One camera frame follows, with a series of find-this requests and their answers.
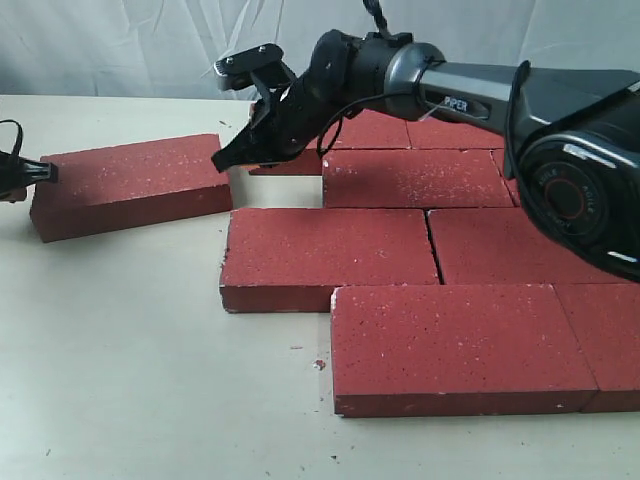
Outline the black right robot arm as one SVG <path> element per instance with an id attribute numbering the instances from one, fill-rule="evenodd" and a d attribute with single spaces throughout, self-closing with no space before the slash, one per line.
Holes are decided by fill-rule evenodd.
<path id="1" fill-rule="evenodd" d="M 314 145 L 326 154 L 343 121 L 365 110 L 416 122 L 433 117 L 499 135 L 503 171 L 533 225 L 614 276 L 639 278 L 639 76 L 452 63 L 409 32 L 393 34 L 380 4 L 376 28 L 332 29 L 295 74 L 266 43 L 218 60 L 221 90 L 255 87 L 247 125 L 215 153 L 219 171 L 272 167 Z"/>

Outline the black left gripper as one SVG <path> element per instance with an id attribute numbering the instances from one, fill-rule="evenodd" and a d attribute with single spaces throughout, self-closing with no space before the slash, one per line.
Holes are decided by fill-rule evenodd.
<path id="1" fill-rule="evenodd" d="M 22 159 L 17 151 L 1 152 L 1 201 L 23 202 L 28 186 L 57 183 L 58 167 L 51 162 Z"/>

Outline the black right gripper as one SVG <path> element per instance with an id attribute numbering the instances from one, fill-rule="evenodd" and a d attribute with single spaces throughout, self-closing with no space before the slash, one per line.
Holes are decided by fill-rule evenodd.
<path id="1" fill-rule="evenodd" d="M 236 166 L 275 165 L 296 159 L 349 103 L 344 69 L 257 69 L 250 79 L 261 99 L 249 123 L 211 156 L 219 173 Z"/>

